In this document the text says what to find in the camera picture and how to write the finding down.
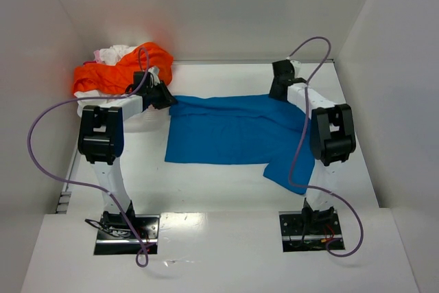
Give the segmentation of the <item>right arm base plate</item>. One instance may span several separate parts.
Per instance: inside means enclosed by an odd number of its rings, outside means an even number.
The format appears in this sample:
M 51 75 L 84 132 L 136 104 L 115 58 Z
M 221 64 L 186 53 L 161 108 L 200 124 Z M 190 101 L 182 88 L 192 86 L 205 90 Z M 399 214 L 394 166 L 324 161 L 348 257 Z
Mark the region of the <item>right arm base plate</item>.
M 301 212 L 280 212 L 281 243 L 284 253 L 325 251 L 330 243 L 331 250 L 344 250 L 345 245 L 338 214 L 329 211 L 318 215 L 316 220 L 305 224 Z

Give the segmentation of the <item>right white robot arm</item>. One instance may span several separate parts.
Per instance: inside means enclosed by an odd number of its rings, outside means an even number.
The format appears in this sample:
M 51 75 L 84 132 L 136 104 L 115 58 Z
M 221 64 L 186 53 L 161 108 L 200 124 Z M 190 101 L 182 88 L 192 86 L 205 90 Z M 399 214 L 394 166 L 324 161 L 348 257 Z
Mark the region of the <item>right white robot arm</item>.
M 336 104 L 308 87 L 306 79 L 297 75 L 300 66 L 300 62 L 288 59 L 273 62 L 274 77 L 269 97 L 295 106 L 308 118 L 307 137 L 293 174 L 305 168 L 305 152 L 311 155 L 313 169 L 311 177 L 303 183 L 297 178 L 292 182 L 333 191 L 340 164 L 346 162 L 356 148 L 352 109 L 348 104 Z

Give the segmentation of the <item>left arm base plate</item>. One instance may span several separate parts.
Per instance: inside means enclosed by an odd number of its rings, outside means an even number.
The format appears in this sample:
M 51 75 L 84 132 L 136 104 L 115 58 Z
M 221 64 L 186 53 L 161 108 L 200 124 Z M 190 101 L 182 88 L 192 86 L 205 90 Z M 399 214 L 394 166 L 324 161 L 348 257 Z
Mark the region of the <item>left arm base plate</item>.
M 122 228 L 115 228 L 100 221 L 86 219 L 86 221 L 97 229 L 94 255 L 136 255 L 141 249 L 138 239 L 125 225 Z M 147 245 L 147 252 L 156 255 L 158 250 L 158 228 L 159 215 L 138 215 L 132 224 L 137 234 Z

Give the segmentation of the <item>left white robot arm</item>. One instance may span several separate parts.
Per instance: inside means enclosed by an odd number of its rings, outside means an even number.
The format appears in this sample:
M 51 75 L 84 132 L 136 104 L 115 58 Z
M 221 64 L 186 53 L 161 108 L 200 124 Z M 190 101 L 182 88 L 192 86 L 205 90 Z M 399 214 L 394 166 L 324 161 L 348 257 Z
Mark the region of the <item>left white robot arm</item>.
M 133 83 L 126 89 L 132 96 L 121 96 L 102 105 L 82 109 L 78 150 L 91 164 L 102 193 L 104 212 L 99 222 L 89 224 L 113 237 L 129 237 L 131 230 L 124 216 L 136 220 L 132 201 L 126 192 L 120 157 L 124 148 L 124 122 L 149 110 L 162 110 L 177 103 L 165 83 L 158 77 L 159 68 L 136 71 Z

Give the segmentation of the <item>blue t shirt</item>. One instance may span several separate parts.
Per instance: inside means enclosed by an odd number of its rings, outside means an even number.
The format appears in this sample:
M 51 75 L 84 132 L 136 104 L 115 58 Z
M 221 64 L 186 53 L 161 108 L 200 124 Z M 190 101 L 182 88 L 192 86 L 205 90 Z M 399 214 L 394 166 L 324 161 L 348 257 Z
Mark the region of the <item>blue t shirt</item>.
M 214 165 L 264 164 L 263 175 L 303 195 L 315 159 L 301 134 L 305 113 L 268 95 L 177 96 L 165 161 Z

